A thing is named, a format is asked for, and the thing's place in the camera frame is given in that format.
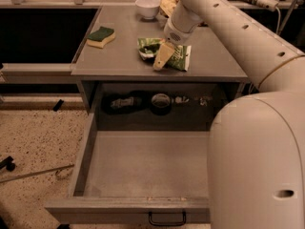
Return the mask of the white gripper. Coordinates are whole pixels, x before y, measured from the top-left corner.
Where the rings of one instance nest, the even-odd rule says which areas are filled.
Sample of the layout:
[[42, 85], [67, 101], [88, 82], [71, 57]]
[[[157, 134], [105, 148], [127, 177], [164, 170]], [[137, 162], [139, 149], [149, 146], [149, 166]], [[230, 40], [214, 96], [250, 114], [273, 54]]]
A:
[[171, 19], [168, 19], [164, 27], [165, 38], [170, 42], [164, 42], [160, 45], [156, 58], [153, 63], [153, 68], [156, 71], [161, 71], [165, 64], [174, 54], [174, 45], [184, 45], [189, 37], [189, 33], [178, 30]]

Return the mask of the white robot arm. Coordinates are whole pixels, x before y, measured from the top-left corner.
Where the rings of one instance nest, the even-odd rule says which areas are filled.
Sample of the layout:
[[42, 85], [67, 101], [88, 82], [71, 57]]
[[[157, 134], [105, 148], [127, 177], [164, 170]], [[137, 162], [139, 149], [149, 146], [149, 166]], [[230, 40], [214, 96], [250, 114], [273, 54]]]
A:
[[184, 44], [200, 22], [257, 88], [210, 130], [212, 229], [305, 229], [305, 55], [227, 0], [179, 0], [165, 37]]

